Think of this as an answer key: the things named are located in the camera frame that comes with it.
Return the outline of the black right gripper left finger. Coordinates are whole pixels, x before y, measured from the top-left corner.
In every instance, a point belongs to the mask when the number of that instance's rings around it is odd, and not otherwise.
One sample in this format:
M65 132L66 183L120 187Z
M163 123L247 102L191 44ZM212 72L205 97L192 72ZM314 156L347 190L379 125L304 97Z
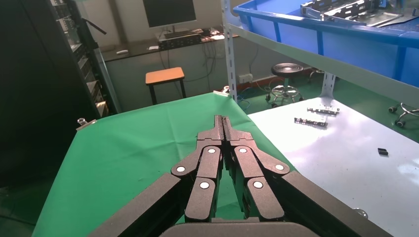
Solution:
M186 223L210 222L215 216L223 169L222 116L214 116L214 127L199 132L195 150L171 169L180 178L179 197Z

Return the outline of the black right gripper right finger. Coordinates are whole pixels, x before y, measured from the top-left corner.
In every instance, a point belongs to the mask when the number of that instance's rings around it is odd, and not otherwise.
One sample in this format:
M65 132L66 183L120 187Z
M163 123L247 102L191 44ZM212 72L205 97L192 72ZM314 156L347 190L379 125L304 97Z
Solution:
M290 167L262 151L251 133L234 129L228 116L223 118L223 131L224 163L245 218L283 221L285 212L269 181L288 174Z

